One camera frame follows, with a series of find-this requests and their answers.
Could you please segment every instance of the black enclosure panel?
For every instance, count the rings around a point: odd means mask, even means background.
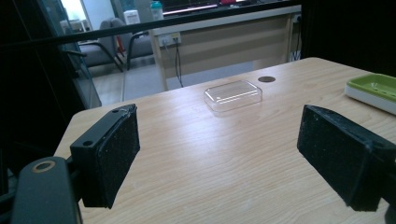
[[[396,77],[396,1],[304,0],[302,58]]]

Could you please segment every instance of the desk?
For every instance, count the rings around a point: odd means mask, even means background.
[[[62,29],[64,30],[64,33],[66,28],[71,28],[72,30],[80,30],[82,32],[87,32],[87,29],[91,30],[87,20],[69,21],[69,23],[67,21],[61,21],[61,26]]]
[[[176,47],[161,47],[159,36],[180,33],[182,75],[252,61],[255,69],[286,63],[292,15],[300,13],[301,6],[279,7],[153,29],[155,62],[163,80],[176,76]]]
[[[135,103],[141,150],[111,210],[81,204],[85,223],[385,223],[385,201],[375,213],[347,208],[296,147],[305,104],[396,143],[394,115],[344,95],[367,73],[310,58],[82,111],[55,155],[67,158],[106,112]],[[212,113],[204,91],[241,79],[262,89],[262,102]]]

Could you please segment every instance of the transparent plastic box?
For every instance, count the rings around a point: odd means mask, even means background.
[[[209,88],[204,92],[205,102],[216,112],[224,112],[262,101],[262,89],[246,80]]]

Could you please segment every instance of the bottle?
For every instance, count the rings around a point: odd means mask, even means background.
[[[155,21],[163,20],[163,5],[159,1],[151,2],[152,19]]]

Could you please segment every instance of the black foam pad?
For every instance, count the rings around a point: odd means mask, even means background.
[[[375,211],[396,146],[325,108],[305,105],[297,148],[355,211]]]
[[[70,149],[74,165],[82,172],[84,206],[111,208],[140,149],[136,106],[108,112]]]

